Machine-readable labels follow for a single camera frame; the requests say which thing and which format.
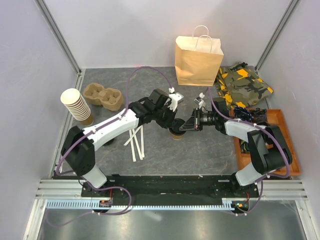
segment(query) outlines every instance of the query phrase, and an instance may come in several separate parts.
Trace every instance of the camouflage bag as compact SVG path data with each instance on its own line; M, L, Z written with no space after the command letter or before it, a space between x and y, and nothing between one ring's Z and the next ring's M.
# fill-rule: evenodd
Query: camouflage bag
M228 109L255 105L274 92L244 62L220 67L214 85Z

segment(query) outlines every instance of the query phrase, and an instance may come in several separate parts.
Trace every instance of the paper bag handle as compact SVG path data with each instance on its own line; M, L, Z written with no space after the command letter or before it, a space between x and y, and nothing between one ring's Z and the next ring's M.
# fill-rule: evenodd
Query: paper bag handle
M199 26L196 26L194 29L193 29L193 33L192 33L192 38L194 38L194 35L195 35L195 31L198 27L204 27L206 28L206 35L208 36L209 35L209 29L205 26L205 25L199 25Z
M209 53L211 53L211 51L212 51L212 44L213 44L213 42L212 42L212 38L211 38L210 36L208 36L208 35L201 35L200 37L198 37L198 39L196 40L196 43L195 43L195 46L194 46L194 50L193 50L193 51L195 51L195 50L196 50L197 45L198 45L199 38L201 38L201 37L207 37L207 38L210 38L210 39L211 39L211 47L210 47L210 52L209 52Z

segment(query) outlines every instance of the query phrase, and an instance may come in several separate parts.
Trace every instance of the orange tray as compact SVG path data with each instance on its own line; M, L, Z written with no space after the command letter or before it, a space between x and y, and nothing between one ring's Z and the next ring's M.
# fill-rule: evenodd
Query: orange tray
M230 111L230 115L234 116L234 111ZM281 109L268 109L266 112L267 120L269 124L278 125L281 129L281 132L284 136L284 139L286 141L286 144L288 145L290 152L292 154L292 164L290 165L291 168L291 176L298 176L301 174L299 162L297 159L297 155L294 149L294 146L292 144L288 127L284 118L284 115L282 114ZM235 146L235 154L236 154L236 160L238 163L238 169L241 170L245 166L247 166L251 162L250 153L241 153L240 148L240 139L237 137L233 137L234 140L234 146ZM274 173L285 175L287 173L286 167L283 167Z

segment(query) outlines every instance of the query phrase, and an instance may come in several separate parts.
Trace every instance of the brown paper bag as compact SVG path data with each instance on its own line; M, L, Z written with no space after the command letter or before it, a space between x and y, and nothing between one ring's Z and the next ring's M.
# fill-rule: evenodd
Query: brown paper bag
M178 36L174 64L178 84L213 86L223 58L219 38L211 38L208 34L200 37L194 37L194 34Z

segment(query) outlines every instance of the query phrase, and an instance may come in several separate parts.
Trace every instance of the robotic arm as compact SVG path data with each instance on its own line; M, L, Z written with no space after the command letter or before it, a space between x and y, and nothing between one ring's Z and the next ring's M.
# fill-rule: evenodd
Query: robotic arm
M286 166L278 148L275 145L271 148L267 148L267 144L272 145L273 142L266 134L257 130L254 126L226 120L215 111L213 106L212 111L203 112L202 107L204 102L202 98L203 97L200 96L194 100L200 108L195 108L193 110L191 118L187 120L179 130L201 131L203 126L215 126L215 129L222 134L237 137L248 142L251 163L233 174L236 185L250 185L263 175ZM229 111L224 98L214 98L213 102L223 115L229 117ZM288 159L288 163L291 164L293 158L280 128L277 125L260 125L260 127L264 128L274 136L284 151L286 158Z
M167 94L160 89L155 89L149 97L130 103L124 116L122 114L125 110L94 126L83 129L79 129L77 126L72 127L66 136L61 154L64 155L78 139L93 132L82 140L65 160L77 176L82 176L95 188L100 188L107 181L107 178L96 165L95 151L116 136L143 124L148 124L152 120L165 129L179 127L174 126L174 119L178 104L182 100L183 96L180 93ZM96 130L116 118L120 119Z

